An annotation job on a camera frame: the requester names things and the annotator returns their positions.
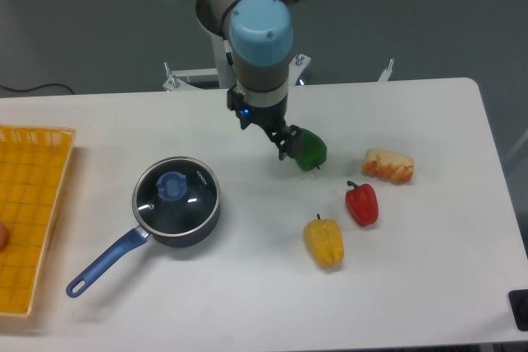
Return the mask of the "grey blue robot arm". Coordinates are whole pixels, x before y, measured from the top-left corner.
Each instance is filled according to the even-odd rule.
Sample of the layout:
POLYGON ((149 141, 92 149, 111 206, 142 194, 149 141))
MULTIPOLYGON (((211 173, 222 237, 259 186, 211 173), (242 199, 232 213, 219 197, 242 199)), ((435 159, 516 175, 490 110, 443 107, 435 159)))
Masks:
POLYGON ((279 158, 298 157, 302 132, 285 122, 293 44, 289 5, 303 0, 196 0, 200 24, 229 45, 222 77, 227 107, 243 129, 255 124, 277 146, 279 158))

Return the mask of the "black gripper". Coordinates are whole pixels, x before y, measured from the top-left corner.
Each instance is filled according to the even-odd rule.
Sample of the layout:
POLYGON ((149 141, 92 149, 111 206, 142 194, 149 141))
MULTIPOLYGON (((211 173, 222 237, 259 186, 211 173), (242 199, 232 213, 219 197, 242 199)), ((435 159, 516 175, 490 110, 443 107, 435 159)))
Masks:
POLYGON ((285 122, 288 96, 275 105, 255 106, 246 100, 247 95, 248 92, 240 92, 236 86, 227 91, 227 107, 240 120, 241 129, 246 129, 250 124, 261 127, 277 146, 280 160, 300 155, 304 150, 303 131, 285 122))

